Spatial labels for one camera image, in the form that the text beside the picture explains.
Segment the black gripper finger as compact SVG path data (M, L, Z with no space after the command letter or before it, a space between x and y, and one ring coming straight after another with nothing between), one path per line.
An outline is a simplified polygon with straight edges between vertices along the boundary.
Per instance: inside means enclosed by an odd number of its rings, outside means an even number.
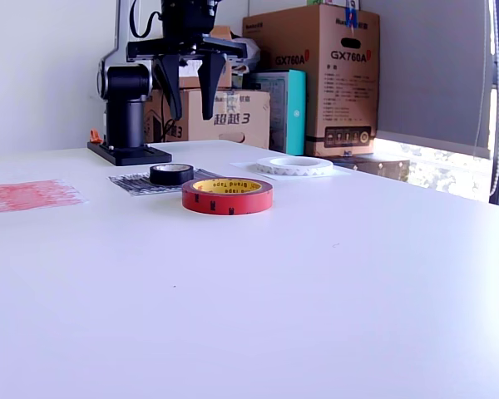
M226 59L223 54L206 54L198 70L202 99L202 116L205 121L214 115L215 94L220 77L225 68Z
M154 78L161 86L170 107L171 118L175 121L178 121L182 117L179 63L179 55L162 55L153 60Z

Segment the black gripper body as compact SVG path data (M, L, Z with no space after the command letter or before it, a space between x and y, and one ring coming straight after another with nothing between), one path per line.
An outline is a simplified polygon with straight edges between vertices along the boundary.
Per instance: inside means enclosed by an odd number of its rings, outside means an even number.
M127 62L156 62L163 58L175 58L176 62L203 61L207 56L220 56L226 61L241 62L248 56L247 45L231 40L219 39L208 34L189 37L164 38L159 35L148 38L151 26L142 34L131 28L137 41L126 45Z

